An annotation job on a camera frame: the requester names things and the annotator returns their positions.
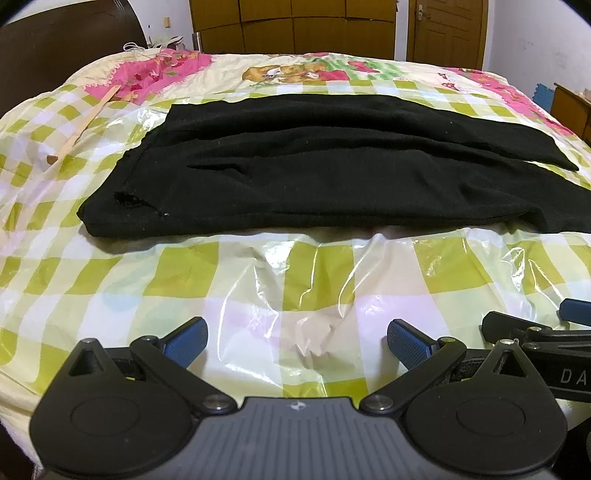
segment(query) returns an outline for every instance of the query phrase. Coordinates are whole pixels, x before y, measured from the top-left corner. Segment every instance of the logo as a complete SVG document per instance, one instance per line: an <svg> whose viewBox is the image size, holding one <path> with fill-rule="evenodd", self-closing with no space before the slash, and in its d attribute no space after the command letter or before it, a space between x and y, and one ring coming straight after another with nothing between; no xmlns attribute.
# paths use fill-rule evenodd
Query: logo
<svg viewBox="0 0 591 480"><path fill-rule="evenodd" d="M571 381L574 381L575 378L577 379L576 385L582 385L584 387L587 386L587 371L583 370L583 372L576 376L573 377L573 371L570 368L565 368L562 370L562 377L560 378L560 383L565 384L565 383L571 383Z"/></svg>
<svg viewBox="0 0 591 480"><path fill-rule="evenodd" d="M300 411L300 410L304 410L304 408L306 408L308 405L306 405L304 402L302 402L301 400L295 401L290 403L290 408L292 410L295 411Z"/></svg>

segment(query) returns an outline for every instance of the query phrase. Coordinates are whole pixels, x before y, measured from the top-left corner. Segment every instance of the pink floral pattern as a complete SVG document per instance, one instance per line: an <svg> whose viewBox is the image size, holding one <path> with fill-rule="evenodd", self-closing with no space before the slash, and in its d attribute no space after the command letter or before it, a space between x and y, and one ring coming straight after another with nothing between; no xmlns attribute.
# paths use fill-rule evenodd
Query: pink floral pattern
<svg viewBox="0 0 591 480"><path fill-rule="evenodd" d="M325 82L329 82L331 80L349 80L349 75L347 75L347 72L344 70L332 70L332 72L320 70L318 75L320 80L324 80Z"/></svg>
<svg viewBox="0 0 591 480"><path fill-rule="evenodd" d="M543 121L553 130L563 135L574 135L568 128L564 127L558 122L551 120L545 115L540 107L538 107L533 100L527 98L523 93L511 85L501 83L498 79L487 75L480 70L469 69L455 69L448 68L451 72L458 73L474 82L478 82L486 90L499 94L505 103L510 106L515 112L525 115L528 118L534 118Z"/></svg>
<svg viewBox="0 0 591 480"><path fill-rule="evenodd" d="M348 61L347 63L355 67L357 72L379 73L379 70L369 67L366 61Z"/></svg>
<svg viewBox="0 0 591 480"><path fill-rule="evenodd" d="M109 83L88 85L85 90L100 99L113 85L121 85L116 97L141 105L148 95L209 67L212 56L198 51L177 51L165 48L154 58L126 61L119 65Z"/></svg>

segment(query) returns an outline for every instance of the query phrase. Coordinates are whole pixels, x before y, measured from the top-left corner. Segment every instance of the folded black garment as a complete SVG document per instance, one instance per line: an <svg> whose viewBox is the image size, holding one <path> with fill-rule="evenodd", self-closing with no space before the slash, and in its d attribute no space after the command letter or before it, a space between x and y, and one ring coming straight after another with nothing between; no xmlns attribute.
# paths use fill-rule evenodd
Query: folded black garment
<svg viewBox="0 0 591 480"><path fill-rule="evenodd" d="M78 216L112 238L518 218L591 232L591 192L528 161L577 170L534 128L392 96L173 105Z"/></svg>

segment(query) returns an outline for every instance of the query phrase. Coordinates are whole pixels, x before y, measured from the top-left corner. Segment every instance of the bed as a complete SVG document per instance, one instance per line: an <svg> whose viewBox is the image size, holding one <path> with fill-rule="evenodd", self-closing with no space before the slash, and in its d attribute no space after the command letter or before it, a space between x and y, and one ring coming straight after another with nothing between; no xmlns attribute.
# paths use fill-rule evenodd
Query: bed
<svg viewBox="0 0 591 480"><path fill-rule="evenodd" d="M11 74L0 77L0 87L11 95L0 98L0 115L59 87L76 70L121 51L127 42L147 47L127 0L83 1L3 25L0 48ZM76 54L67 54L66 46L76 46Z"/></svg>
<svg viewBox="0 0 591 480"><path fill-rule="evenodd" d="M404 372L385 345L393 318L470 348L484 347L479 325L491 310L575 328L556 310L566 297L591 300L591 236L583 233L542 235L503 223L91 237L76 216L82 201L175 103L396 96L537 128L580 170L539 167L591 190L591 148L505 79L335 53L212 56L209 66L141 102L109 102L70 154L48 166L46 156L98 101L88 86L156 55L97 60L0 120L0 419L32 459L30 415L81 338L124 346L203 316L209 344L190 371L238 401L347 395L357 402ZM570 426L591 415L587 404L561 406Z"/></svg>

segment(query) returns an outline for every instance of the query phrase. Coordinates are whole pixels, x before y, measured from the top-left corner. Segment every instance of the wooden headboard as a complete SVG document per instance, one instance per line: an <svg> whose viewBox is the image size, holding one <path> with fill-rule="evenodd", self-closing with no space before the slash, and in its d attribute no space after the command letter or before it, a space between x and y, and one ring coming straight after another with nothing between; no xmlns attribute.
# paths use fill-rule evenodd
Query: wooden headboard
<svg viewBox="0 0 591 480"><path fill-rule="evenodd" d="M92 0L54 8L0 28L0 116L51 91L70 75L127 42L146 47L127 0Z"/></svg>

